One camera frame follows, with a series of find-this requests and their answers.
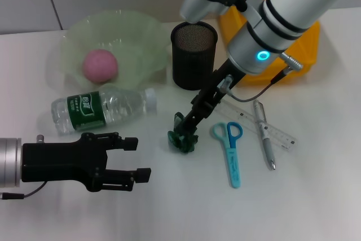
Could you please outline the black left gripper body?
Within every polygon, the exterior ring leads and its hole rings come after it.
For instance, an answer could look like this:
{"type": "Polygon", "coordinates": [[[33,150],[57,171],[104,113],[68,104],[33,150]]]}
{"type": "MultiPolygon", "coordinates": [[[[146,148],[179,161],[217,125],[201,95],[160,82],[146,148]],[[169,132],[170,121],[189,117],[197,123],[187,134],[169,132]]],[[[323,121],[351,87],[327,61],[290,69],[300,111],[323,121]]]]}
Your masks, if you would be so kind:
{"type": "Polygon", "coordinates": [[[22,146],[23,182],[77,181],[88,191],[108,188],[104,184],[107,151],[112,134],[83,133],[68,143],[25,143],[22,146]]]}

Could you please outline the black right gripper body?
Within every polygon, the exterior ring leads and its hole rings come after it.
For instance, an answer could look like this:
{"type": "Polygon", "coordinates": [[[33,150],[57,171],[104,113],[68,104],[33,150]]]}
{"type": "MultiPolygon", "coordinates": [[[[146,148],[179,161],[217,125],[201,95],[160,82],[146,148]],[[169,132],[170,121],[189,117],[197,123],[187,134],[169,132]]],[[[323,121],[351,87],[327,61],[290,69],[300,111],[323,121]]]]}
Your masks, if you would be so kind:
{"type": "Polygon", "coordinates": [[[225,96],[218,86],[227,76],[231,76],[233,79],[230,85],[231,89],[245,76],[245,73],[236,68],[232,62],[224,62],[219,69],[215,70],[209,81],[191,102],[192,113],[196,117],[208,117],[213,112],[216,105],[225,96]]]}

